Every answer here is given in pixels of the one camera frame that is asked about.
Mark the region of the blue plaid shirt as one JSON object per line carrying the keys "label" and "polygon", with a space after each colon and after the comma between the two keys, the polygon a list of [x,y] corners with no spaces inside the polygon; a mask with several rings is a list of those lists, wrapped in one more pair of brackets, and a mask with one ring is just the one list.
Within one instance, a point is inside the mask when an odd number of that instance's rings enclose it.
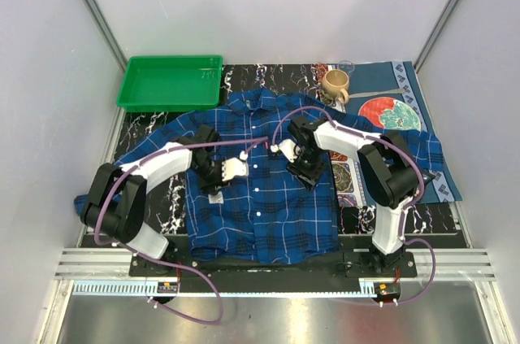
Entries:
{"label": "blue plaid shirt", "polygon": [[312,121],[322,117],[327,124],[338,123],[366,133],[379,131],[367,118],[336,111],[306,94],[255,89],[233,93],[225,105],[214,109],[178,116],[139,141],[110,168],[122,173],[166,144],[176,139],[190,142],[200,127],[212,128],[223,141],[214,149],[213,158],[225,160],[246,152],[249,174],[232,180],[214,197],[202,191],[194,170],[186,172],[185,210],[192,256],[300,263],[338,248],[332,170],[326,168],[318,184],[307,190],[288,172],[283,155],[251,144],[263,137],[277,142],[288,139],[289,121],[295,116]]}

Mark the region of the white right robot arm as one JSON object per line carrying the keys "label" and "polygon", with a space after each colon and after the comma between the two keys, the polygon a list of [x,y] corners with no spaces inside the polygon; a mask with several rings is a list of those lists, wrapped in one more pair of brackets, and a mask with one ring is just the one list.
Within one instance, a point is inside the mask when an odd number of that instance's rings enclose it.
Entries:
{"label": "white right robot arm", "polygon": [[292,137],[279,149],[288,160],[287,170],[309,191],[326,168],[324,153],[336,152],[358,163],[376,210],[371,246],[360,263],[376,275],[390,274],[404,258],[407,210],[422,197],[426,185],[404,138],[398,131],[366,133],[304,116],[292,118],[288,132]]}

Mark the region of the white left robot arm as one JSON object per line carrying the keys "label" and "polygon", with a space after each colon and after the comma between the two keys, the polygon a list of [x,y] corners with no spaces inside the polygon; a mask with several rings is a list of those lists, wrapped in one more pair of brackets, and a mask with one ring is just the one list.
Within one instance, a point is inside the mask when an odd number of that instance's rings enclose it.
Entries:
{"label": "white left robot arm", "polygon": [[218,142],[213,128],[201,125],[192,137],[176,137],[151,155],[98,170],[80,209],[83,224],[113,241],[147,255],[147,266],[159,276],[175,267],[175,246],[145,223],[147,194],[170,177],[193,170],[203,194],[216,195],[229,185],[223,161],[212,159],[210,143]]}

